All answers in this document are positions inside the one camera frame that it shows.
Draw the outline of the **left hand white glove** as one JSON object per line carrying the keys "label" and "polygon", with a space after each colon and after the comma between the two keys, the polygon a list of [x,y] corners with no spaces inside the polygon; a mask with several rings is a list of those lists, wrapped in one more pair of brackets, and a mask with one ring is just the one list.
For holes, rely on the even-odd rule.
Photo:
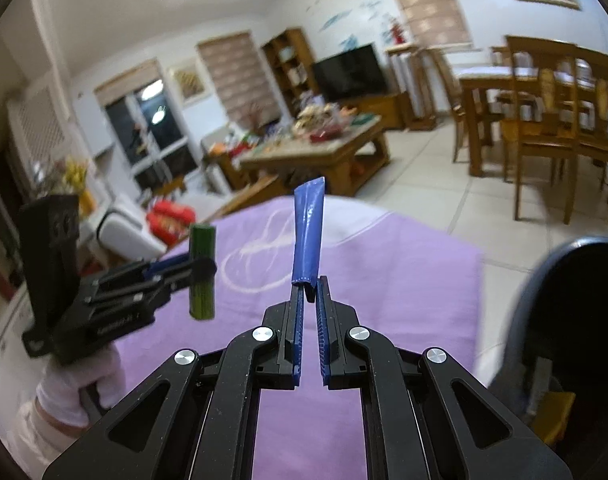
{"label": "left hand white glove", "polygon": [[115,344],[70,365],[51,358],[36,388],[37,411],[57,427],[86,429],[90,419],[80,392],[92,385],[96,385],[99,405],[104,410],[110,410],[125,396],[125,372]]}

